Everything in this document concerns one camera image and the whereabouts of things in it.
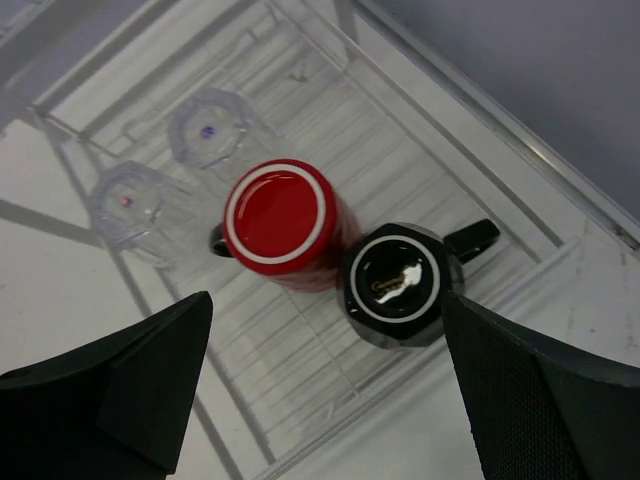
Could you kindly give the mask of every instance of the transparent cup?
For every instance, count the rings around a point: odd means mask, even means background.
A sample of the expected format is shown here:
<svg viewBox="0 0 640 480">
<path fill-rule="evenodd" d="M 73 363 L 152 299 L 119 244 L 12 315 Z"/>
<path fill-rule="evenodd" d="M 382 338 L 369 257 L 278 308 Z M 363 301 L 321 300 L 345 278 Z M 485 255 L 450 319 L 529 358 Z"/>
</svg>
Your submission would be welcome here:
<svg viewBox="0 0 640 480">
<path fill-rule="evenodd" d="M 211 202 L 193 186 L 135 162 L 101 173 L 89 196 L 91 226 L 156 267 L 174 265 L 210 229 Z"/>
<path fill-rule="evenodd" d="M 175 160 L 226 198 L 251 168 L 280 156 L 280 141 L 249 102 L 217 88 L 199 91 L 174 112 L 168 137 Z"/>
</svg>

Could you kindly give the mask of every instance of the white ring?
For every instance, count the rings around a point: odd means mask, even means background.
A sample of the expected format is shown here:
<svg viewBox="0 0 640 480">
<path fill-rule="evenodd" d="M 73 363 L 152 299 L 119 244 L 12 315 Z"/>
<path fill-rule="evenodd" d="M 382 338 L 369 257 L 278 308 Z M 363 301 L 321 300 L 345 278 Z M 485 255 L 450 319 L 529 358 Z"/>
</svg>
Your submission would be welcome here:
<svg viewBox="0 0 640 480">
<path fill-rule="evenodd" d="M 309 233 L 309 236 L 305 239 L 305 241 L 302 242 L 302 244 L 292 252 L 289 252 L 286 255 L 281 255 L 279 257 L 262 257 L 247 249 L 238 238 L 234 221 L 236 206 L 238 205 L 238 201 L 240 200 L 240 197 L 244 193 L 245 189 L 249 186 L 249 184 L 251 184 L 251 182 L 267 173 L 281 171 L 295 173 L 296 175 L 301 176 L 307 181 L 316 196 L 316 223 L 311 229 L 311 232 Z M 290 262 L 291 260 L 298 258 L 300 255 L 306 252 L 309 247 L 311 247 L 311 245 L 313 245 L 313 243 L 320 236 L 320 232 L 322 231 L 322 227 L 324 226 L 326 216 L 327 207 L 324 192 L 322 191 L 322 187 L 320 187 L 320 184 L 313 177 L 313 175 L 300 167 L 296 167 L 295 165 L 289 165 L 286 163 L 273 163 L 271 165 L 265 165 L 264 167 L 258 168 L 257 170 L 249 173 L 237 185 L 237 187 L 231 194 L 231 197 L 229 198 L 229 205 L 227 206 L 227 211 L 225 213 L 225 223 L 227 227 L 227 235 L 229 235 L 231 244 L 240 252 L 242 256 L 253 262 L 261 263 L 263 265 L 279 265 L 281 263 Z"/>
<path fill-rule="evenodd" d="M 379 243 L 388 242 L 391 240 L 399 240 L 401 242 L 409 243 L 414 247 L 416 247 L 418 250 L 420 250 L 424 254 L 424 256 L 427 257 L 427 260 L 429 261 L 429 265 L 431 266 L 431 271 L 433 272 L 433 285 L 431 287 L 431 293 L 429 294 L 429 298 L 427 299 L 427 301 L 417 312 L 401 318 L 383 317 L 382 315 L 378 315 L 377 313 L 371 311 L 371 309 L 369 309 L 369 307 L 367 307 L 362 301 L 362 299 L 360 298 L 360 295 L 358 294 L 358 289 L 356 288 L 356 270 L 364 254 L 367 253 L 369 249 L 371 249 L 371 247 L 374 247 Z M 415 320 L 419 316 L 423 315 L 427 310 L 429 310 L 429 308 L 431 308 L 433 303 L 436 301 L 436 297 L 438 296 L 438 293 L 440 292 L 440 268 L 438 267 L 438 262 L 436 261 L 436 258 L 420 242 L 418 242 L 417 240 L 411 237 L 405 237 L 404 235 L 386 235 L 384 237 L 376 238 L 374 241 L 372 241 L 366 247 L 360 250 L 355 260 L 353 261 L 353 265 L 351 266 L 351 271 L 349 272 L 349 280 L 351 283 L 351 291 L 353 292 L 356 302 L 358 303 L 360 308 L 362 308 L 365 312 L 367 312 L 373 318 L 386 323 L 405 323 L 405 322 L 410 322 L 412 320 Z"/>
</svg>

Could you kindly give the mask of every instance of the white floor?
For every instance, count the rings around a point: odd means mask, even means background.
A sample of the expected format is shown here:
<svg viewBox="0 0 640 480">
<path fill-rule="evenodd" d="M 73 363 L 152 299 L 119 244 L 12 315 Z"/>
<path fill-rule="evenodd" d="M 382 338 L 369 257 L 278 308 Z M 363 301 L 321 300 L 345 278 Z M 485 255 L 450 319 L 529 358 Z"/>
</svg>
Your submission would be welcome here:
<svg viewBox="0 0 640 480">
<path fill-rule="evenodd" d="M 562 239 L 580 240 L 545 280 L 545 294 L 532 291 L 530 298 L 511 307 L 509 316 L 587 351 L 640 366 L 638 262 L 375 32 L 364 24 L 358 28 L 365 51 L 432 115 Z M 436 132 L 425 135 L 433 150 L 451 158 L 454 165 L 456 152 L 446 141 Z M 19 122 L 0 141 L 0 196 L 86 225 L 86 215 L 43 138 Z M 154 288 L 140 278 L 145 291 Z M 547 295 L 550 286 L 555 295 Z M 158 295 L 153 302 L 160 307 L 168 299 Z M 99 338 L 134 323 L 140 315 L 103 252 L 0 221 L 0 318 L 0 371 L 6 371 Z M 211 398 L 208 406 L 214 421 L 233 429 L 220 413 L 220 405 L 228 399 L 213 374 L 203 373 L 200 391 Z M 242 444 L 234 448 L 243 449 Z M 246 478 L 266 466 L 247 462 L 239 462 Z M 225 478 L 195 418 L 175 478 Z M 284 478 L 482 478 L 448 356 L 439 357 L 408 388 Z"/>
</svg>

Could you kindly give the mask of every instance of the white dish rack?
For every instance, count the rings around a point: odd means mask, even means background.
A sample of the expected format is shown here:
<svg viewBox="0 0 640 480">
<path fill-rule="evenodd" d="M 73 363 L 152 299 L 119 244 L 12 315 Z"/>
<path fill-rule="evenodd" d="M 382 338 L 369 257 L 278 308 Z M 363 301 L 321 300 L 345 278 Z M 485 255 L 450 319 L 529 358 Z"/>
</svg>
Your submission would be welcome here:
<svg viewBox="0 0 640 480">
<path fill-rule="evenodd" d="M 497 177 L 475 165 L 493 187 L 474 189 L 435 155 L 422 140 L 429 114 L 321 14 L 316 2 L 239 5 L 229 10 L 232 16 L 226 13 L 215 40 L 216 29 L 197 33 L 194 48 L 154 66 L 105 108 L 83 112 L 82 121 L 31 107 L 83 202 L 97 172 L 124 160 L 188 180 L 171 158 L 167 122 L 190 94 L 216 87 L 248 98 L 290 146 L 290 156 L 319 168 L 365 229 L 404 221 L 445 235 L 493 219 L 500 241 L 465 266 L 467 295 L 481 304 L 499 308 L 575 247 L 564 244 Z M 211 227 L 220 207 L 212 203 Z M 129 271 L 133 260 L 105 248 L 142 314 L 151 314 Z M 157 274 L 175 300 L 200 290 L 211 293 L 215 313 L 206 361 L 269 465 L 259 478 L 276 478 L 428 368 L 420 352 L 383 351 L 360 340 L 334 292 L 291 293 L 234 260 L 204 252 L 191 260 L 196 266 Z M 231 450 L 221 456 L 233 463 Z M 228 467 L 232 478 L 236 470 Z"/>
</svg>

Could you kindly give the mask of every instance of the mug handle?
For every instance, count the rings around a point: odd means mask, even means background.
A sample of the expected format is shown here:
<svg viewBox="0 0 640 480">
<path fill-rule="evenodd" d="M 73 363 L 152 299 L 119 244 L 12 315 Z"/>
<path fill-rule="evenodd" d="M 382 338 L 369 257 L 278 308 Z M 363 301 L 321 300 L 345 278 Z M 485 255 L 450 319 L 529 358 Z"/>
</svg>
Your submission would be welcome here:
<svg viewBox="0 0 640 480">
<path fill-rule="evenodd" d="M 209 250 L 219 257 L 233 258 L 233 255 L 227 246 L 227 241 L 222 234 L 221 223 L 211 230 L 211 235 L 209 235 Z"/>
<path fill-rule="evenodd" d="M 496 224 L 484 219 L 450 233 L 443 240 L 460 263 L 467 263 L 496 243 L 499 237 Z"/>
</svg>

